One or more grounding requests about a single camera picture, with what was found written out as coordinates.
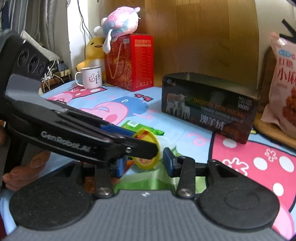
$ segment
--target human hand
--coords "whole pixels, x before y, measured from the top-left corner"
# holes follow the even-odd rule
[[[7,134],[4,128],[0,127],[0,145],[3,145],[6,139]],[[6,173],[2,177],[3,182],[6,183],[6,188],[12,191],[17,191],[29,183],[37,180],[49,157],[49,151],[42,151],[34,156],[27,166],[15,167],[10,173]]]

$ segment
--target black round pad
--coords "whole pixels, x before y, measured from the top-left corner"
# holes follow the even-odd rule
[[[211,221],[236,231],[271,227],[279,212],[276,195],[244,176],[219,180],[197,203]]]
[[[9,203],[19,226],[34,230],[63,228],[84,217],[90,195],[67,178],[42,178],[16,192]]]

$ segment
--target pink plush toy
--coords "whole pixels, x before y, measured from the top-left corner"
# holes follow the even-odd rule
[[[138,28],[139,7],[119,7],[107,18],[103,18],[101,26],[94,28],[94,33],[98,37],[104,37],[103,51],[108,54],[111,50],[110,43],[115,42],[118,37],[132,34]]]

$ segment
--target pink snack bag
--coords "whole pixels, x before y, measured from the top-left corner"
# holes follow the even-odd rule
[[[296,138],[296,44],[270,34],[276,56],[276,67],[261,120],[278,125],[287,135]]]

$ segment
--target yellow duck plush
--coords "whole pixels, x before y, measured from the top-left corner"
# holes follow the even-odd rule
[[[104,39],[95,37],[91,39],[85,47],[85,61],[77,65],[77,70],[91,66],[102,66],[102,79],[106,81],[105,53],[103,51]]]

